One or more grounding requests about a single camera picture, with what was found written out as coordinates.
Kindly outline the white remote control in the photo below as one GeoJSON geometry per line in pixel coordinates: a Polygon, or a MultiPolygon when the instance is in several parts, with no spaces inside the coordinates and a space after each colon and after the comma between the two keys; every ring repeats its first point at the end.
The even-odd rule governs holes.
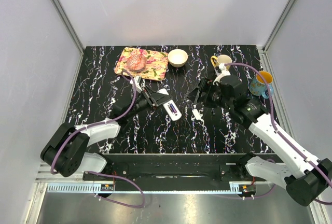
{"type": "Polygon", "coordinates": [[[162,98],[157,101],[158,104],[163,106],[172,121],[179,120],[182,114],[176,106],[175,102],[172,100],[172,97],[169,95],[167,90],[163,88],[158,90],[157,92],[159,94],[162,94],[162,98]]]}

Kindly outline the white battery cover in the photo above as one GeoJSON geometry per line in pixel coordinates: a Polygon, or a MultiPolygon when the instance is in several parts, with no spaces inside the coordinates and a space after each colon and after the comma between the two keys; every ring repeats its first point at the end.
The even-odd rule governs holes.
{"type": "Polygon", "coordinates": [[[202,115],[200,114],[200,112],[197,110],[196,108],[196,104],[193,105],[192,108],[192,114],[194,115],[196,120],[201,120],[202,119],[202,115]]]}

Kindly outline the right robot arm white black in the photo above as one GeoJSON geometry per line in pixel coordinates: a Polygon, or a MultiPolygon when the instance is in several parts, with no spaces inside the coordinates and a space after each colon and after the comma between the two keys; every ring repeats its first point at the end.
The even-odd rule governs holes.
{"type": "Polygon", "coordinates": [[[331,161],[320,160],[301,147],[274,121],[259,100],[247,96],[247,87],[236,76],[220,80],[203,78],[187,95],[195,104],[222,107],[231,119],[267,144],[284,166],[266,162],[256,155],[246,155],[236,167],[241,180],[259,177],[285,189],[299,205],[308,206],[331,185],[331,161]]]}

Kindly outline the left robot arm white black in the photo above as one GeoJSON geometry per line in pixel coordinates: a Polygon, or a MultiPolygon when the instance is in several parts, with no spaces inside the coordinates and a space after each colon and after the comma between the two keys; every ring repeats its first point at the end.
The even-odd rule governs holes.
{"type": "Polygon", "coordinates": [[[143,87],[141,92],[134,92],[132,100],[118,100],[105,120],[76,126],[63,123],[43,148],[40,158],[51,166],[52,174],[69,177],[75,172],[93,171],[99,179],[107,180],[112,175],[112,167],[105,156],[86,152],[87,147],[117,137],[132,116],[148,108],[164,106],[171,99],[164,89],[156,92],[143,87]]]}

